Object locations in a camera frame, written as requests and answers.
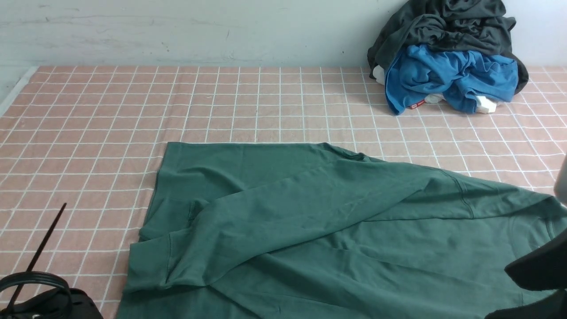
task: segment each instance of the green sweatshirt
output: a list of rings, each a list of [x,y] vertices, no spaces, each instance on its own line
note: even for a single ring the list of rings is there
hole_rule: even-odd
[[[567,228],[550,195],[328,144],[167,146],[118,319],[483,318]]]

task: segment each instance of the dark gray garment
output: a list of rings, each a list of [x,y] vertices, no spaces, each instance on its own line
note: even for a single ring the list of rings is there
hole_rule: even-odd
[[[426,43],[433,51],[478,51],[518,63],[519,93],[529,80],[526,66],[512,54],[514,18],[504,18],[501,0],[409,0],[388,20],[368,49],[371,69],[384,70],[399,50]]]

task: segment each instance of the black strap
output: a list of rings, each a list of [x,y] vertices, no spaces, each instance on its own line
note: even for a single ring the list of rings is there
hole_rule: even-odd
[[[17,272],[0,279],[0,292],[13,287],[24,284],[43,284],[59,289],[60,292],[67,295],[67,304],[61,310],[58,310],[50,314],[41,314],[41,319],[67,319],[73,310],[73,304],[71,302],[71,290],[69,289],[69,284],[65,279],[49,274],[47,272],[41,271],[26,271]],[[6,309],[0,312],[0,319],[10,318],[10,315],[15,315],[14,313],[5,313]]]

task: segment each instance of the clothing tag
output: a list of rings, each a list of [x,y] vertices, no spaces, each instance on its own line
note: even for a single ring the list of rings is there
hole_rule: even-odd
[[[421,100],[421,101],[417,102],[416,104],[412,104],[412,105],[408,106],[407,108],[413,110],[414,108],[418,108],[418,107],[422,106],[423,104],[425,104],[425,100]]]

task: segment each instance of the blue garment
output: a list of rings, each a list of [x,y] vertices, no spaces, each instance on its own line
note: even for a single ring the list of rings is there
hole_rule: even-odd
[[[398,52],[386,73],[386,101],[399,115],[427,95],[443,93],[456,110],[475,113],[475,96],[509,102],[517,84],[518,64],[510,58],[411,45]]]

